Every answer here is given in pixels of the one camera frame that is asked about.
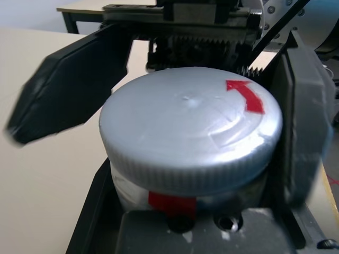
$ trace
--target white container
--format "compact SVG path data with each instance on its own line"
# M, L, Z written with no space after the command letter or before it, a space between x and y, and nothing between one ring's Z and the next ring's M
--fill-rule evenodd
M274 97L243 76L210 68L153 72L104 104L100 133L125 210L149 191L195 198L197 209L257 203L282 126Z

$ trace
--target red arrow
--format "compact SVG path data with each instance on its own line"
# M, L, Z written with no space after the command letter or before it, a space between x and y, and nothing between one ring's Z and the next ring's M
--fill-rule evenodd
M226 90L236 89L245 98L246 111L265 114L261 99L246 86L249 83L251 83L251 81L227 80Z

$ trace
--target table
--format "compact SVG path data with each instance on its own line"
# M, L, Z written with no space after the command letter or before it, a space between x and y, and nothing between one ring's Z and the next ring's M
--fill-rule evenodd
M68 33L79 33L76 22L97 22L101 23L102 7L109 4L144 4L155 5L155 0L82 0L76 3L58 7L57 11L62 12Z
M0 126L22 85L43 58L82 35L0 28ZM128 75L114 88L144 75L148 44L135 41ZM255 64L274 56L264 53ZM96 171L106 158L99 112L82 126L19 148L0 135L0 251L61 254L67 246ZM308 206L328 237L338 239L339 215L321 170Z

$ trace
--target red tape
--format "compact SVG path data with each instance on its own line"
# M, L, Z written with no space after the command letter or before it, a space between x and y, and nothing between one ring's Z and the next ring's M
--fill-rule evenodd
M251 81L242 80L227 80L226 90L237 90L246 100L246 111L250 111L258 114L265 114L263 108L263 102L261 99L246 85Z
M195 197L174 197L154 192L148 194L148 204L155 210L165 212L167 216L186 215L195 219L197 200Z

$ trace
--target white wall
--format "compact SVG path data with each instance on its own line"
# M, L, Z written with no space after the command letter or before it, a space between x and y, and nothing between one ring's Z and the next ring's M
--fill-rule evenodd
M0 0L0 26L67 32L56 8L76 1L79 0ZM90 34L99 25L78 22L79 33Z

